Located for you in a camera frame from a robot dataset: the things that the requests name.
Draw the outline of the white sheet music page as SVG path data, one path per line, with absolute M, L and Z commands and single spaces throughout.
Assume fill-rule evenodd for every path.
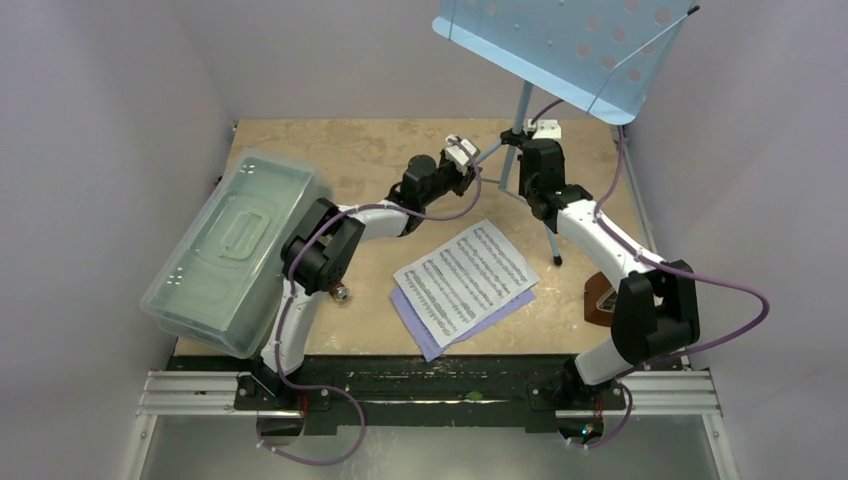
M 525 257 L 488 220 L 399 269 L 394 279 L 440 347 L 539 282 Z

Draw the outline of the light blue music stand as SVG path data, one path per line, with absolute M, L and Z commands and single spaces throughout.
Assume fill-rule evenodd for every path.
M 640 112 L 694 1 L 442 1 L 435 33 L 519 77 L 513 130 L 526 125 L 535 89 L 617 130 Z

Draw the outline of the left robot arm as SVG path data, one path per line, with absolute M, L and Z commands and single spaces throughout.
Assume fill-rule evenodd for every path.
M 280 254 L 283 299 L 261 351 L 262 362 L 271 372 L 261 380 L 259 395 L 272 408 L 287 408 L 297 399 L 298 390 L 310 389 L 298 385 L 290 374 L 305 360 L 318 296 L 340 286 L 359 245 L 376 238 L 407 236 L 426 220 L 450 221 L 468 213 L 481 194 L 479 159 L 478 153 L 452 159 L 446 149 L 438 161 L 417 155 L 384 200 L 341 206 L 321 197 L 307 210 Z M 427 213 L 435 200 L 450 192 L 461 197 L 471 184 L 476 191 L 464 210 L 447 216 Z

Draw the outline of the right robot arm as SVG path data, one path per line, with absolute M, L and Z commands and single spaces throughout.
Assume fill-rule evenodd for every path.
M 563 367 L 564 399 L 584 407 L 599 396 L 601 385 L 699 339 L 692 269 L 642 249 L 585 188 L 567 183 L 558 141 L 528 139 L 519 150 L 519 194 L 533 216 L 578 246 L 616 293 L 607 339 Z

